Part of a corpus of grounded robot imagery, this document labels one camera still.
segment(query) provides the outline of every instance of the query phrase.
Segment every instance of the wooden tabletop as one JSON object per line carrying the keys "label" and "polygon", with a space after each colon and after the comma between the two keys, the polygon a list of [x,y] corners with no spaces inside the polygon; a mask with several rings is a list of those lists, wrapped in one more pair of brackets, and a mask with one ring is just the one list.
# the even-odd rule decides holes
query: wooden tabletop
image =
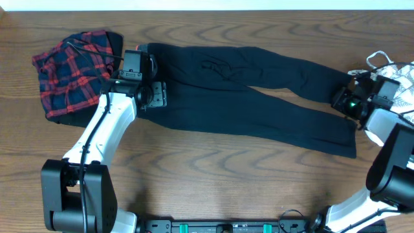
{"label": "wooden tabletop", "polygon": [[[367,68],[366,57],[378,50],[413,61],[413,18],[410,11],[6,12],[0,20],[0,232],[46,232],[40,169],[47,159],[61,159],[83,132],[45,119],[31,62],[70,34],[119,32],[125,49],[149,42],[257,46],[347,72]],[[339,114],[285,89],[261,91]],[[363,132],[356,135],[358,157],[347,159],[136,120],[110,172],[118,205],[138,213],[269,219],[295,208],[310,216],[364,186],[380,148]],[[387,225],[390,232],[413,232],[413,221],[414,215],[391,217]]]}

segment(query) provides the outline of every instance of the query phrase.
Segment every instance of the white strap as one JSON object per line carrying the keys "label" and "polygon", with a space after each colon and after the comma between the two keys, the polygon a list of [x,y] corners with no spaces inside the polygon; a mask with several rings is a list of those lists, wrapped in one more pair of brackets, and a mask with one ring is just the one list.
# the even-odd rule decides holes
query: white strap
{"label": "white strap", "polygon": [[375,57],[377,54],[384,55],[387,58],[388,63],[393,63],[393,61],[391,61],[391,59],[389,59],[388,55],[384,51],[380,50],[380,51],[374,52],[373,54],[371,54],[367,57],[367,64],[370,66],[370,68],[376,69],[376,66],[374,66],[373,64],[371,64],[371,62],[369,62],[369,59]]}

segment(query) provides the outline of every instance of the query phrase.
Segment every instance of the black pants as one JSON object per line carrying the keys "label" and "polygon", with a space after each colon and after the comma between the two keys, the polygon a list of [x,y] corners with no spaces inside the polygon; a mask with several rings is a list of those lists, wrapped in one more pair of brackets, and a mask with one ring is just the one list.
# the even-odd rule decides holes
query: black pants
{"label": "black pants", "polygon": [[356,157],[353,121],[267,96],[248,86],[287,87],[329,103],[351,77],[305,60],[256,47],[140,46],[154,54],[167,107],[139,117],[171,129],[250,135],[334,155]]}

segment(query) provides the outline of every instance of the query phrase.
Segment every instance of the plaid shirt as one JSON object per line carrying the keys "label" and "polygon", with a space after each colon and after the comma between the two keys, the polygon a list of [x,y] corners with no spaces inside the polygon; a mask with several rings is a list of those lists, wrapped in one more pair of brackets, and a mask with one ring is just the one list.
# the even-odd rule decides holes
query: plaid shirt
{"label": "plaid shirt", "polygon": [[[46,117],[72,113],[99,102],[101,83],[84,58],[66,42],[84,49],[113,54],[106,31],[73,34],[49,52],[33,56],[39,73],[40,98]],[[102,78],[113,72],[113,58],[80,51],[98,69]]]}

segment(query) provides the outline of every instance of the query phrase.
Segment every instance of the white background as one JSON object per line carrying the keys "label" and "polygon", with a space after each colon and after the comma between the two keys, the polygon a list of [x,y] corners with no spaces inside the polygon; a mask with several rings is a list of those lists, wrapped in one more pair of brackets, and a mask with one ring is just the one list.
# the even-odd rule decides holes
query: white background
{"label": "white background", "polygon": [[414,0],[0,0],[13,10],[413,10]]}

